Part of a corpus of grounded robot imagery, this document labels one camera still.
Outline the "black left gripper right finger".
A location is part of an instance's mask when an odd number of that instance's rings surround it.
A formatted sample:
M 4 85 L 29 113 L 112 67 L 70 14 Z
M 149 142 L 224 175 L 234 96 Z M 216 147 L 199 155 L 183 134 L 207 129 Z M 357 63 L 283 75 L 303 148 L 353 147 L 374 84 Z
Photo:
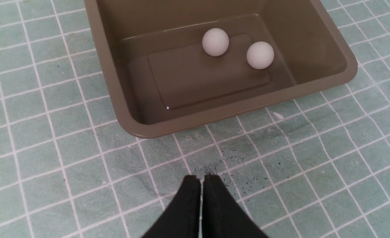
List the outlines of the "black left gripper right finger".
M 267 238 L 218 175 L 204 177 L 201 232 L 204 238 Z

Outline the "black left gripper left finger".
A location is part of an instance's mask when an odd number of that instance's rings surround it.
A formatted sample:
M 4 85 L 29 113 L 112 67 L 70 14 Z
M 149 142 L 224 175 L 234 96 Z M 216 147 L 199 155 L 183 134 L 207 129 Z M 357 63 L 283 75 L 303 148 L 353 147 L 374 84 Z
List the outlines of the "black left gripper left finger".
M 195 175 L 183 178 L 174 198 L 144 238 L 197 238 L 201 183 Z

